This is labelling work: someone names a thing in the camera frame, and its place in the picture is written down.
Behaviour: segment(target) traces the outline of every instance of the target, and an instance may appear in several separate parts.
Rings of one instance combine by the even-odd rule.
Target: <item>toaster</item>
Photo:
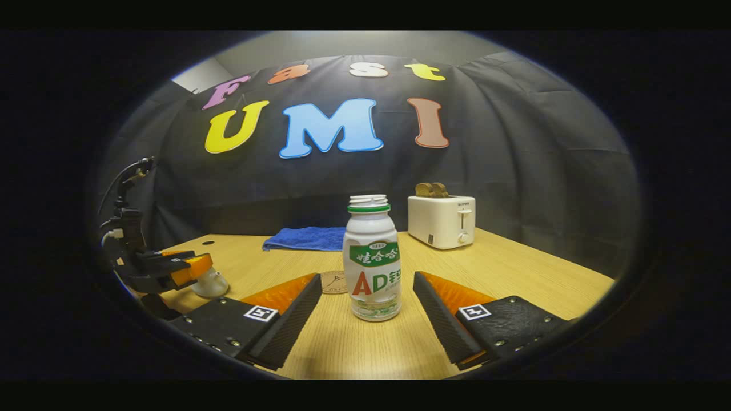
[[[409,197],[409,234],[437,249],[474,242],[474,197]]]

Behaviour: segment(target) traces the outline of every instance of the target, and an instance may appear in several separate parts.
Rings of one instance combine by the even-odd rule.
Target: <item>blue towel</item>
[[[317,251],[342,251],[345,227],[307,227],[293,230],[283,228],[274,237],[264,241],[262,249],[310,249]]]

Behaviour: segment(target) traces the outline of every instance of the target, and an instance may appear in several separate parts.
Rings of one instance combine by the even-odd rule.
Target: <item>white bottle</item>
[[[401,310],[401,254],[385,195],[353,195],[343,237],[343,268],[351,310],[384,321]]]

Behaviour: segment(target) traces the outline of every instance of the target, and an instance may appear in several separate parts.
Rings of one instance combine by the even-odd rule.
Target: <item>gray wall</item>
[[[181,73],[173,81],[199,93],[238,75],[290,61],[368,54],[460,65],[505,51],[464,31],[272,31],[242,42]],[[231,76],[221,79],[219,66]]]

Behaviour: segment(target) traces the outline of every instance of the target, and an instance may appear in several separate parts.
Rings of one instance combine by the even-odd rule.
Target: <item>round coaster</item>
[[[342,294],[347,292],[345,273],[343,271],[326,271],[320,273],[323,294]]]

